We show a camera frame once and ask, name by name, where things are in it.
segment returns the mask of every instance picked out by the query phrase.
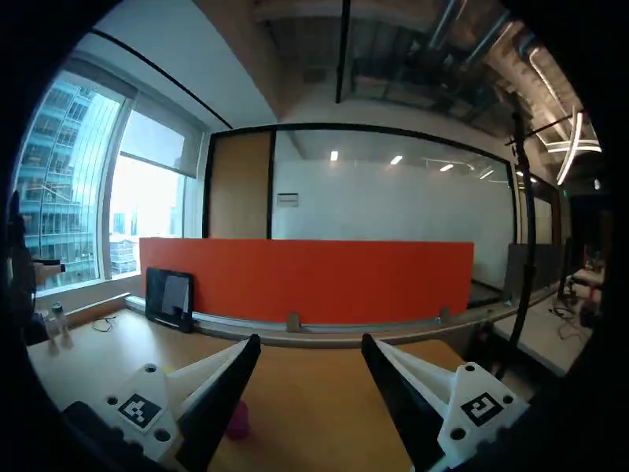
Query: black pole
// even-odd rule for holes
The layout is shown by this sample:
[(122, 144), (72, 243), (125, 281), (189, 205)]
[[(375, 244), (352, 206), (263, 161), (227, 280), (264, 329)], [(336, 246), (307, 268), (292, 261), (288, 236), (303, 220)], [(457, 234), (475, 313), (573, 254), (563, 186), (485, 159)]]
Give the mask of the black pole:
[(528, 163), (528, 156), (524, 151), (524, 121), (522, 115), (518, 112), (513, 114), (515, 125), (513, 136), (515, 137), (517, 166), (516, 169), (522, 172), (524, 180), (524, 198), (526, 199), (526, 219), (528, 224), (528, 243), (526, 252), (526, 262), (524, 263), (524, 278), (522, 282), (522, 293), (520, 295), (520, 304), (517, 307), (516, 322), (513, 325), (513, 331), (509, 338), (509, 349), (505, 355), (496, 378), (498, 380), (504, 377), (505, 372), (514, 355), (517, 353), (517, 342), (520, 340), (522, 328), (524, 328), (524, 320), (528, 311), (528, 302), (531, 299), (531, 291), (533, 287), (533, 279), (535, 278), (535, 203), (533, 201), (533, 185), (531, 183), (531, 169)]
[(343, 90), (343, 76), (345, 75), (345, 56), (348, 55), (349, 12), (351, 0), (343, 0), (343, 12), (340, 16), (340, 47), (339, 64), (337, 66), (337, 96), (336, 103), (340, 103), (340, 93)]
[[(553, 121), (553, 123), (548, 123), (542, 127), (537, 128), (536, 130), (529, 131), (526, 135), (524, 135), (524, 139), (529, 139), (531, 136), (536, 135), (540, 131), (547, 130), (548, 128), (553, 127), (556, 124), (563, 123), (566, 120), (570, 120), (570, 118), (572, 118), (572, 115), (566, 115), (563, 118), (560, 118), (559, 120)], [(505, 146), (511, 146), (512, 144), (516, 144), (516, 138), (513, 138), (511, 141), (507, 142)]]

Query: ductwork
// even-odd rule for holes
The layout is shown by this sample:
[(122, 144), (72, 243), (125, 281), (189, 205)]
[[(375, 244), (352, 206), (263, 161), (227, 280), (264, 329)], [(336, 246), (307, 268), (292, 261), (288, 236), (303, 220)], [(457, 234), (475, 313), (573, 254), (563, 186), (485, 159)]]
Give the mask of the ductwork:
[[(539, 77), (542, 81), (550, 96), (555, 100), (559, 109), (564, 113), (564, 116), (567, 115), (564, 106), (561, 104), (559, 97), (557, 96), (557, 92), (550, 84), (549, 80), (544, 75), (542, 69), (535, 63), (534, 58), (535, 55), (542, 48), (542, 43), (535, 37), (535, 35), (531, 32), (526, 33), (522, 36), (520, 42), (517, 45), (517, 52), (520, 55), (522, 61), (527, 64)], [(557, 133), (563, 138), (568, 139), (568, 134), (565, 132), (562, 124), (557, 124), (554, 126), (554, 129), (557, 130)]]
[(428, 50), (439, 50), (447, 38), (452, 25), (461, 16), (467, 0), (447, 0), (446, 9), (437, 23), (430, 40), (428, 41)]
[(494, 47), (494, 45), (500, 41), (500, 39), (507, 33), (507, 31), (513, 26), (513, 20), (511, 12), (505, 11), (498, 20), (489, 28), (489, 31), (483, 36), (474, 50), (469, 54), (462, 64), (464, 70), (471, 69), (474, 65), (478, 64), (485, 54)]

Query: building facade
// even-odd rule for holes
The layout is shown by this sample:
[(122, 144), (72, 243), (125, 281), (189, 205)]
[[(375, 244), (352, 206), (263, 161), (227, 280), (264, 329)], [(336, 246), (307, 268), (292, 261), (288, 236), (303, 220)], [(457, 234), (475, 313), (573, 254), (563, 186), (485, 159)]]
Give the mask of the building facade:
[(120, 103), (73, 78), (57, 78), (39, 106), (15, 187), (31, 254), (66, 267), (45, 289), (99, 277), (97, 196)]

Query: curved light fixture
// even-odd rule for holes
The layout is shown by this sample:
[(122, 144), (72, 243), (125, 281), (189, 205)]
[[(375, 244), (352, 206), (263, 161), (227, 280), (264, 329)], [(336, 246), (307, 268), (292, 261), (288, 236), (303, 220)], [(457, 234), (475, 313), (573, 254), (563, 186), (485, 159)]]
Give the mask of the curved light fixture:
[[(569, 151), (570, 150), (570, 146), (564, 146), (564, 147), (559, 147), (559, 148), (553, 148), (553, 149), (548, 149), (549, 153), (561, 153), (564, 151)], [(602, 153), (603, 150), (601, 149), (600, 146), (578, 146), (576, 148), (577, 151), (594, 151), (597, 153)]]
[[(572, 110), (572, 116), (575, 115), (576, 109)], [(579, 138), (581, 136), (581, 125), (583, 124), (583, 114), (581, 112), (576, 114), (576, 118), (572, 120), (574, 125), (572, 126), (572, 134), (570, 136), (570, 146), (568, 148), (568, 152), (565, 154), (564, 163), (561, 165), (561, 169), (559, 170), (559, 175), (557, 176), (557, 185), (561, 185), (566, 175), (568, 175), (568, 171), (570, 170), (570, 166), (572, 166), (572, 161), (575, 159), (576, 150), (579, 148)]]

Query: glass partition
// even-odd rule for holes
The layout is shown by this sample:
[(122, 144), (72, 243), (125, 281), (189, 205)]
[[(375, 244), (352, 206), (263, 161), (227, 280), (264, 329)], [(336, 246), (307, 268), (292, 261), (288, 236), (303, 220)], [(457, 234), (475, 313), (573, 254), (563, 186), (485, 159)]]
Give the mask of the glass partition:
[(278, 131), (273, 185), (273, 239), (473, 242), (470, 301), (500, 294), (514, 236), (500, 160), (385, 133)]

